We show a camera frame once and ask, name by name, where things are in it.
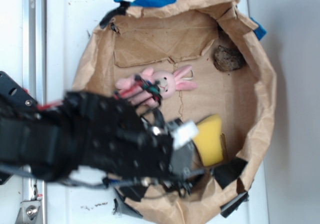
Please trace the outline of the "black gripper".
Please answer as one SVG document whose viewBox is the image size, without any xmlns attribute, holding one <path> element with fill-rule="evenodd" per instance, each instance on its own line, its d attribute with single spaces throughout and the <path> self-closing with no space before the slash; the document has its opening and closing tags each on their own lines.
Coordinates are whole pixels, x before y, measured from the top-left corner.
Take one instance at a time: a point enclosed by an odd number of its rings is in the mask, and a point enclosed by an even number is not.
<svg viewBox="0 0 320 224">
<path fill-rule="evenodd" d="M 109 172 L 120 180 L 109 183 L 123 196 L 145 196 L 152 185 L 162 187 L 164 195 L 190 195 L 205 173 L 192 169 L 199 129 L 191 120 L 165 122 L 158 109 L 152 113 L 154 122 L 134 114 L 110 127 Z"/>
</svg>

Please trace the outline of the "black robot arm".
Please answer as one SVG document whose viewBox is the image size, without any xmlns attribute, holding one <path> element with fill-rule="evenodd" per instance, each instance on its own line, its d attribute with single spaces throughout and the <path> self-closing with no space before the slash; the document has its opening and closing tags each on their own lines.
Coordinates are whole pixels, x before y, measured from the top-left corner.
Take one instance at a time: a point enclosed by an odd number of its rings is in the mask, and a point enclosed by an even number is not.
<svg viewBox="0 0 320 224">
<path fill-rule="evenodd" d="M 138 113 L 120 97 L 69 92 L 52 107 L 0 99 L 4 173 L 106 189 L 163 185 L 191 192 L 205 169 L 192 168 L 194 122 L 166 122 L 158 108 Z"/>
</svg>

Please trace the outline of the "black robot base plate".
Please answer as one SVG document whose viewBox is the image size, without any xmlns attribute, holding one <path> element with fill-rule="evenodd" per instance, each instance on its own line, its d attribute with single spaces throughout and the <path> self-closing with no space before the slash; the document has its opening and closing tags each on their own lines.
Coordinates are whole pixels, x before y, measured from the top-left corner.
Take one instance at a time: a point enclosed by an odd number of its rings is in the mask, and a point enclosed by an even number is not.
<svg viewBox="0 0 320 224">
<path fill-rule="evenodd" d="M 37 101 L 29 95 L 6 72 L 0 73 L 0 183 L 4 184 L 12 175 L 35 178 L 22 151 L 31 128 L 38 121 Z"/>
</svg>

